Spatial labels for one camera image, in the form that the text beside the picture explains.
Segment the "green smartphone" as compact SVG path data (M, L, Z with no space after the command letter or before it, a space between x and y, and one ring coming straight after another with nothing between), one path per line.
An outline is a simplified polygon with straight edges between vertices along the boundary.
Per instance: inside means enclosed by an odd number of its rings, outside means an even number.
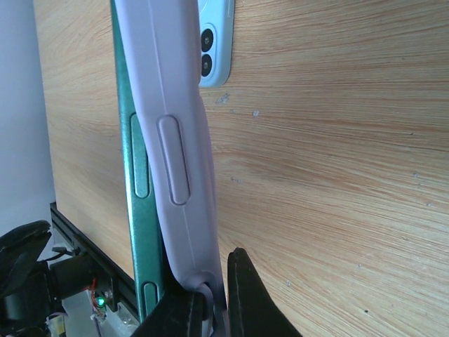
M164 249L145 142L135 110L116 2L111 1L116 89L135 294L140 321L164 292Z

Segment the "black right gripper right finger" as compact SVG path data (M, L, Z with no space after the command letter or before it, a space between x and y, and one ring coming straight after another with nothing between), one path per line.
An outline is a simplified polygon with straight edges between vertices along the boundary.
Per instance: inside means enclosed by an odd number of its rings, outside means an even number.
M227 281L232 336L301 335L272 300L245 249L229 254Z

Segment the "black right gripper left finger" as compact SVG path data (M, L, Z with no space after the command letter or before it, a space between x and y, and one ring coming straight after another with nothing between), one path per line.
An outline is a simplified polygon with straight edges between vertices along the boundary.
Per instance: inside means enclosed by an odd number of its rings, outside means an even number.
M153 312L133 332L132 337L200 337L203 332L204 295L170 281Z

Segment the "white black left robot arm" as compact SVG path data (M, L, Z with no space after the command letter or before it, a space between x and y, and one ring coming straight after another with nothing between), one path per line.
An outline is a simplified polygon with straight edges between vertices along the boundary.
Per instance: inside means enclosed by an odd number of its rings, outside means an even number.
M1 236L1 335L45 334L46 319L64 312L62 301L94 284L90 256L49 264L39 256L51 238L50 224L38 220ZM27 333L28 329L37 332Z

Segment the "lavender phone case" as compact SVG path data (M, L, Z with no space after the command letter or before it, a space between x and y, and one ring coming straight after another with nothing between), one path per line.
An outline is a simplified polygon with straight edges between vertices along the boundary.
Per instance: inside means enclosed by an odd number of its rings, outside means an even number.
M206 297L208 333L228 336L198 4L118 1L116 13L171 272Z

